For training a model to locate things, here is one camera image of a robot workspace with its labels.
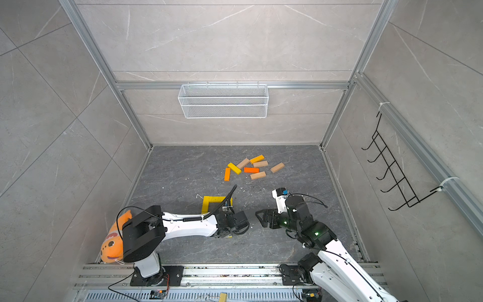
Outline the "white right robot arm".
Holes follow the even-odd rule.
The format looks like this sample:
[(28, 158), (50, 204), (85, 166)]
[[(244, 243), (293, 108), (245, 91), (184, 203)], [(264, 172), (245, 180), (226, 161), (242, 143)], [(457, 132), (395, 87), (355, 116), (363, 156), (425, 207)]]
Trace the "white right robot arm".
[(337, 301), (397, 301), (347, 252), (335, 233), (310, 213), (301, 195), (273, 191), (276, 209), (255, 213), (260, 224), (285, 229), (303, 247), (313, 249), (298, 261), (302, 283), (315, 284)]

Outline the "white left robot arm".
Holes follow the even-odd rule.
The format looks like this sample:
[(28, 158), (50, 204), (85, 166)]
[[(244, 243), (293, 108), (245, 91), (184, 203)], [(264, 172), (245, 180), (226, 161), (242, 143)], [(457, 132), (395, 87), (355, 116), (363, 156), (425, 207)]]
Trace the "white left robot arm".
[(123, 260), (133, 263), (143, 278), (161, 271), (156, 248), (163, 242), (181, 237), (242, 235), (250, 228), (244, 212), (216, 211), (199, 215), (177, 215), (151, 206), (122, 224)]

